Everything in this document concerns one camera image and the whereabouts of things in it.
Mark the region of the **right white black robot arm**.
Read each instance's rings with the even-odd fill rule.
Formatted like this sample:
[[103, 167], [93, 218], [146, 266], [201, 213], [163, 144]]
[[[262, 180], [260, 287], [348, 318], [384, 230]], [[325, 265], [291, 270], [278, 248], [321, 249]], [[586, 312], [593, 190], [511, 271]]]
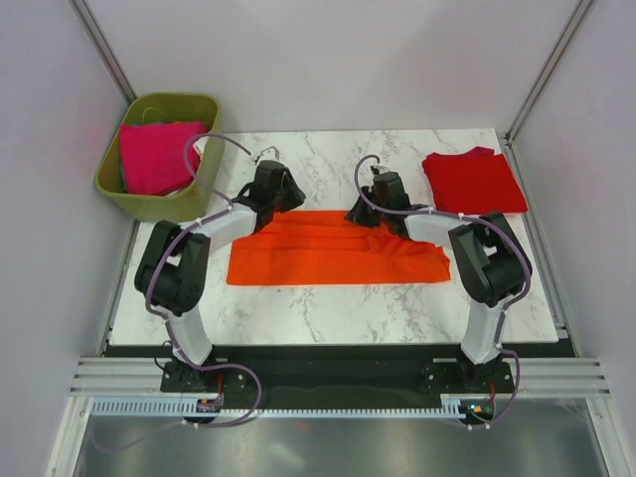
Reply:
[[370, 186], [362, 187], [354, 179], [359, 198], [346, 220], [368, 228], [384, 225], [401, 239], [450, 249], [470, 297], [454, 375], [462, 389], [478, 391], [501, 360], [505, 315], [528, 293], [532, 265], [502, 213], [462, 216], [414, 205], [398, 173], [378, 165], [371, 171]]

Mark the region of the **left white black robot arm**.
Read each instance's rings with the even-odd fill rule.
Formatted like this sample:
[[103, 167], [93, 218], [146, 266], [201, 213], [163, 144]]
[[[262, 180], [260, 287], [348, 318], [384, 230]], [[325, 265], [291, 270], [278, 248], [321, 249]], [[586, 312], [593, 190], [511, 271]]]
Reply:
[[197, 391], [215, 385], [219, 366], [208, 361], [214, 345], [199, 310], [206, 286], [209, 256], [261, 232], [278, 213], [301, 206], [305, 195], [289, 169], [263, 160], [247, 183], [218, 213], [186, 224], [158, 222], [138, 265], [134, 287], [146, 311], [163, 321], [172, 354], [185, 366], [184, 380]]

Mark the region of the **orange t shirt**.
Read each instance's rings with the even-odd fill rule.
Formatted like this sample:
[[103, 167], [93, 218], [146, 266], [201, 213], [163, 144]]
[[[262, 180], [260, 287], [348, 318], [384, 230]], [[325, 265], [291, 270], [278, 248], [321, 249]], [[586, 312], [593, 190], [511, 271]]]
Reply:
[[297, 211], [233, 243], [227, 284], [428, 284], [450, 278], [450, 259], [440, 246], [399, 238], [385, 226], [354, 225], [343, 211]]

